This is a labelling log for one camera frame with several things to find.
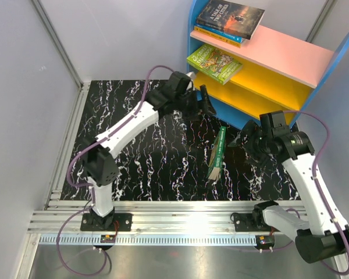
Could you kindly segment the green 65-Storey Treehouse book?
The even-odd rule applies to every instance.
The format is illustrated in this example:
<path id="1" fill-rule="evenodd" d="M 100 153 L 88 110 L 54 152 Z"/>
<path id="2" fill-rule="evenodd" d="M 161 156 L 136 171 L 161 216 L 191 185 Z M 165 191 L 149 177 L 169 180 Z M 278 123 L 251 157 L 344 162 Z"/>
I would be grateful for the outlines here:
<path id="1" fill-rule="evenodd" d="M 187 63 L 222 85 L 243 68 L 234 57 L 209 44 L 203 44 L 188 56 Z"/>

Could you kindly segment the A Tale of Two Cities book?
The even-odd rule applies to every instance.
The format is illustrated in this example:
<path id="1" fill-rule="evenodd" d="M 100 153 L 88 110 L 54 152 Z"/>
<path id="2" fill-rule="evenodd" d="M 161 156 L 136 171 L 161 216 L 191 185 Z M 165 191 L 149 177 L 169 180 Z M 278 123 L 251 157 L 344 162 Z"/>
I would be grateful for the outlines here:
<path id="1" fill-rule="evenodd" d="M 265 9 L 229 1 L 208 1 L 195 22 L 223 33 L 250 40 Z"/>

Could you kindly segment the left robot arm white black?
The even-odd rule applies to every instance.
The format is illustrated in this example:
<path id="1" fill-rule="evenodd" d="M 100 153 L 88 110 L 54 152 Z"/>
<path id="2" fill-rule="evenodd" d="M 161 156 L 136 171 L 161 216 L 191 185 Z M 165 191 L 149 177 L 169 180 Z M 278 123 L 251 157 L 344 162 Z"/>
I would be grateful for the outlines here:
<path id="1" fill-rule="evenodd" d="M 200 114 L 215 115 L 206 85 L 197 90 L 193 72 L 173 72 L 164 85 L 143 96 L 131 112 L 112 128 L 99 134 L 82 156 L 91 193 L 91 207 L 83 215 L 81 230 L 117 230 L 118 220 L 111 198 L 112 186 L 119 175 L 116 157 L 140 132 L 175 110 L 189 120 Z"/>

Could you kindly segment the blue 26-Storey Treehouse book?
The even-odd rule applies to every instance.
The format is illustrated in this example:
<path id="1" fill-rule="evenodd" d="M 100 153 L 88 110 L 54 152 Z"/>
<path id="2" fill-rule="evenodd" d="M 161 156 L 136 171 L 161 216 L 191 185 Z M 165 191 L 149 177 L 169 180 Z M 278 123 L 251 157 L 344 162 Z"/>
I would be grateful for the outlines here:
<path id="1" fill-rule="evenodd" d="M 233 41 L 238 42 L 238 43 L 242 43 L 245 40 L 242 37 L 239 37 L 239 36 L 236 36 L 236 35 L 232 35 L 232 34 L 228 34 L 228 33 L 224 32 L 224 31 L 219 31 L 219 30 L 211 28 L 211 27 L 202 26 L 202 25 L 197 24 L 197 23 L 194 26 L 202 28 L 202 29 L 204 29 L 206 31 L 210 31 L 210 32 L 215 33 L 217 35 L 221 35 L 221 36 L 223 36 L 225 38 L 228 38 L 228 39 L 233 40 Z"/>

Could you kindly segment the green coin guide book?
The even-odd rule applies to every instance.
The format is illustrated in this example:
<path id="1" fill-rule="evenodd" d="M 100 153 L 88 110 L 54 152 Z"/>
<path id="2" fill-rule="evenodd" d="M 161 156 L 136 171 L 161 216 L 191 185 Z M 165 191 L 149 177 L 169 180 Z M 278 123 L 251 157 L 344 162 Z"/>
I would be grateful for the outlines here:
<path id="1" fill-rule="evenodd" d="M 208 164 L 208 180 L 218 181 L 223 166 L 225 150 L 226 127 L 221 126 L 213 143 L 212 153 Z"/>

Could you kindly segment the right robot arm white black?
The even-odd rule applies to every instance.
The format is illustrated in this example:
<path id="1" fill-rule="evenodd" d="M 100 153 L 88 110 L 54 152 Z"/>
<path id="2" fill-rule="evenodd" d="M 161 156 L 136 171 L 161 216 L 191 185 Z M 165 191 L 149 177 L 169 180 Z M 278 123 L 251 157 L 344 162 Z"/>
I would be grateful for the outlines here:
<path id="1" fill-rule="evenodd" d="M 264 167 L 275 158 L 288 172 L 300 195 L 308 219 L 287 212 L 275 201 L 254 206 L 247 224 L 259 231 L 275 228 L 295 244 L 304 261 L 315 263 L 341 254 L 348 255 L 349 224 L 339 212 L 318 169 L 315 152 L 306 133 L 293 132 L 283 111 L 260 115 L 260 122 L 249 120 L 242 132 L 247 162 Z"/>

